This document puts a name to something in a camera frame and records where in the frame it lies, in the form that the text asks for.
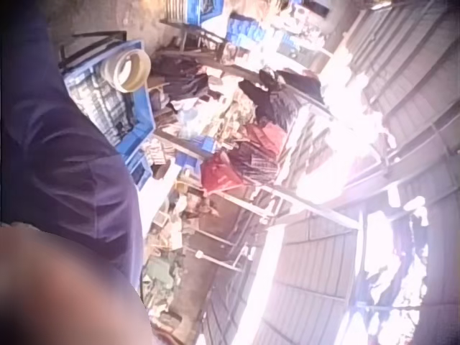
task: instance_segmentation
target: clothing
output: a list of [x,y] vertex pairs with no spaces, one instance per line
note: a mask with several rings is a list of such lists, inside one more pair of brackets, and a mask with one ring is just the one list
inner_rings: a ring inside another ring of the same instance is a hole
[[20,14],[1,38],[2,221],[82,244],[137,287],[142,228],[132,177],[69,97],[37,8]]
[[248,80],[240,81],[238,85],[254,102],[257,123],[263,121],[265,117],[286,133],[289,132],[300,108],[300,103],[295,97],[282,87],[275,89],[269,86],[269,90],[264,91]]
[[208,75],[198,74],[201,66],[192,60],[160,56],[152,62],[152,72],[165,77],[163,91],[171,101],[201,97],[208,93]]
[[277,71],[277,74],[281,75],[288,85],[324,104],[323,96],[321,95],[321,82],[318,79],[284,70]]
[[278,173],[278,164],[252,142],[241,142],[228,156],[241,176],[258,183],[272,183]]

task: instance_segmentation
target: plastic bag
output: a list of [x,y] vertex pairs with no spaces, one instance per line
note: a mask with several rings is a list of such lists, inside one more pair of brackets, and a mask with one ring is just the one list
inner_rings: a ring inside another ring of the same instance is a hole
[[243,185],[225,152],[217,152],[201,164],[201,185],[207,194]]

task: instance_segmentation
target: dirt floor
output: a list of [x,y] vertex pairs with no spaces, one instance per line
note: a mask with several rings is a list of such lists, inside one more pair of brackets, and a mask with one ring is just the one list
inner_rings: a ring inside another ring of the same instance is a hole
[[43,0],[50,34],[57,45],[74,33],[126,30],[128,39],[141,39],[152,54],[167,44],[176,30],[160,23],[164,0]]

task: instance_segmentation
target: red plastic bag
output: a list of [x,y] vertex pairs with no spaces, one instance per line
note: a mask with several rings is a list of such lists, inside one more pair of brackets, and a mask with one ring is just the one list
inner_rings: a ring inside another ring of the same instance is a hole
[[243,185],[225,152],[217,152],[201,164],[201,185],[207,194]]
[[246,125],[249,140],[260,146],[267,154],[278,158],[286,139],[286,132],[281,127],[269,122],[264,128],[255,124]]

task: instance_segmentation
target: person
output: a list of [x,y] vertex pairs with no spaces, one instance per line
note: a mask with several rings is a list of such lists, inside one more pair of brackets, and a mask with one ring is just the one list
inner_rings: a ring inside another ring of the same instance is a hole
[[138,288],[143,245],[134,181],[69,97],[37,4],[7,1],[2,12],[1,220],[81,244]]
[[278,83],[276,74],[260,70],[259,79],[267,90],[246,79],[238,83],[244,94],[254,102],[257,123],[263,127],[272,122],[288,133],[300,109],[299,100]]
[[311,70],[303,70],[302,74],[299,74],[292,70],[284,69],[277,71],[277,74],[282,76],[288,85],[324,104],[323,95],[321,94],[321,82]]
[[34,1],[2,4],[0,343],[152,345],[123,159],[69,97]]

